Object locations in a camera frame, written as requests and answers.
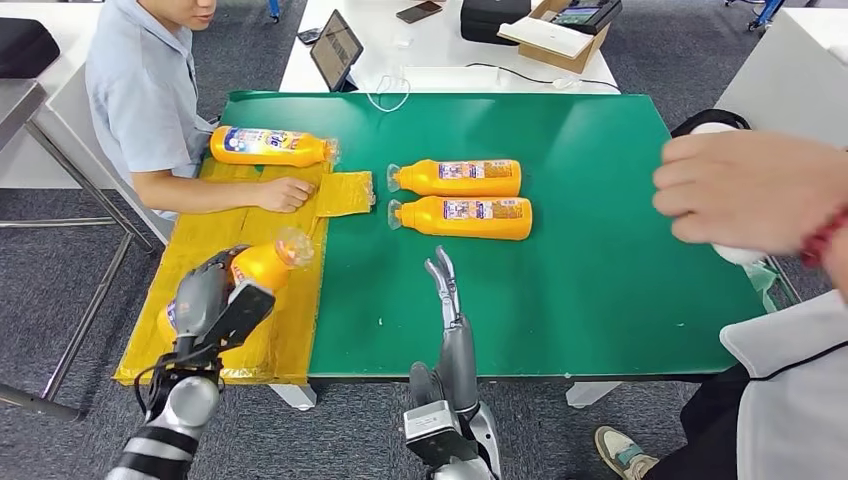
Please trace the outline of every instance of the black pants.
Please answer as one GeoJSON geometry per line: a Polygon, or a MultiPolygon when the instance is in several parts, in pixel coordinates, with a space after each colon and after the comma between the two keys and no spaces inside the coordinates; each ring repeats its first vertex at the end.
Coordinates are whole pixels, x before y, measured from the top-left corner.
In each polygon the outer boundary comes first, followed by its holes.
{"type": "Polygon", "coordinates": [[[645,480],[736,480],[736,420],[747,384],[742,365],[704,382],[680,412],[688,444],[661,459],[645,480]]]}

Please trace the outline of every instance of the shoe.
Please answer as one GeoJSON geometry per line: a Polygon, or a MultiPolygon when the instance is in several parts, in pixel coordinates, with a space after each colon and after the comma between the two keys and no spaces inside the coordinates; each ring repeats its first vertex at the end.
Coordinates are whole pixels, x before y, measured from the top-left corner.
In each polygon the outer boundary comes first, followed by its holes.
{"type": "Polygon", "coordinates": [[[595,430],[595,446],[604,462],[624,480],[642,480],[659,462],[645,455],[630,437],[611,427],[595,430]]]}

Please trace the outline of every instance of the tablet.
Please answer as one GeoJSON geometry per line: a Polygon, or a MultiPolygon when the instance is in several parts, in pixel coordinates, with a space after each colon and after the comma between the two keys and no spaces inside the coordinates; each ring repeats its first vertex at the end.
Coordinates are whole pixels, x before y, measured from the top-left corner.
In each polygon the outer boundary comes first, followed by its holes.
{"type": "Polygon", "coordinates": [[[362,55],[362,43],[342,14],[334,10],[309,55],[331,92],[341,91],[350,67],[362,55]]]}

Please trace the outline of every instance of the man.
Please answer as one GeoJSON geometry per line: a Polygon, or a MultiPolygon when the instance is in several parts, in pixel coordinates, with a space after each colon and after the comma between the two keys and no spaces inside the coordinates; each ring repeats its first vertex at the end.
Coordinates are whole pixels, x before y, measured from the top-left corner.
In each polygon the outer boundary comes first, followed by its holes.
{"type": "Polygon", "coordinates": [[[684,136],[666,145],[654,183],[654,206],[675,218],[679,239],[802,251],[839,294],[722,330],[740,365],[684,407],[685,447],[658,460],[601,427],[601,457],[627,480],[845,478],[848,153],[777,134],[684,136]]]}
{"type": "Polygon", "coordinates": [[[314,187],[295,178],[212,183],[196,177],[213,126],[197,116],[192,30],[215,0],[110,0],[86,63],[94,130],[147,207],[165,218],[257,206],[293,212],[314,187]]]}

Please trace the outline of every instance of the cardboard box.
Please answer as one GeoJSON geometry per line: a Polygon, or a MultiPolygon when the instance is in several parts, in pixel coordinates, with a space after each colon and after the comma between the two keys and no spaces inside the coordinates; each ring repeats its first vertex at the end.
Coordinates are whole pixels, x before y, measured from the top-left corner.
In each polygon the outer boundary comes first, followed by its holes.
{"type": "MultiPolygon", "coordinates": [[[[563,8],[567,7],[571,3],[571,0],[544,0],[539,4],[532,12],[530,12],[530,18],[540,19],[542,15],[545,14],[548,10],[560,11],[563,8]]],[[[563,55],[561,53],[557,53],[553,50],[549,50],[547,48],[534,45],[532,43],[527,43],[522,41],[520,38],[514,38],[507,35],[498,36],[509,38],[510,40],[514,40],[518,42],[518,53],[528,58],[532,58],[534,60],[538,60],[540,62],[544,62],[550,65],[554,65],[556,67],[564,68],[566,70],[575,72],[575,73],[583,73],[583,70],[586,68],[586,65],[589,63],[589,60],[592,58],[592,55],[601,48],[601,45],[604,43],[604,40],[607,38],[607,32],[609,31],[610,25],[604,27],[597,35],[595,35],[594,39],[586,45],[583,50],[581,50],[577,55],[573,57],[569,57],[563,55]]]]}

